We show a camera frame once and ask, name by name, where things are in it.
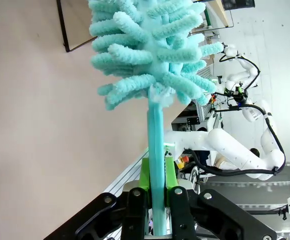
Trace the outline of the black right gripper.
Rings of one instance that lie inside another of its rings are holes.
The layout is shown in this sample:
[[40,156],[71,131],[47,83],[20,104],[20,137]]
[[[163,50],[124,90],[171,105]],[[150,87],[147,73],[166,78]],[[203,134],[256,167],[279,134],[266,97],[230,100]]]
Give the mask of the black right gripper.
[[248,91],[242,87],[242,84],[235,84],[230,88],[225,88],[224,94],[232,97],[237,103],[246,103],[248,100]]

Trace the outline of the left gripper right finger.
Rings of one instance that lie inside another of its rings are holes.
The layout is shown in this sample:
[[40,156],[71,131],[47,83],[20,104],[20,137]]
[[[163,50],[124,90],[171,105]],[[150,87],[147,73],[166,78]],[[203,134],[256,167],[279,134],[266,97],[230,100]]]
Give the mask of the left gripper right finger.
[[220,240],[275,240],[277,233],[213,189],[200,194],[178,184],[172,157],[165,158],[165,206],[175,240],[196,239],[195,225]]

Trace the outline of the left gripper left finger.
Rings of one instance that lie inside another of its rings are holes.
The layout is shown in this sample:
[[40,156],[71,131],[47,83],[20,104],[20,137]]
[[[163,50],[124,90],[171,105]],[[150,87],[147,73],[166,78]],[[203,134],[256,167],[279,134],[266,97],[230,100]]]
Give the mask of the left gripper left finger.
[[151,208],[149,159],[143,158],[140,179],[128,182],[120,196],[105,192],[45,237],[46,240],[103,240],[119,228],[122,240],[143,240]]

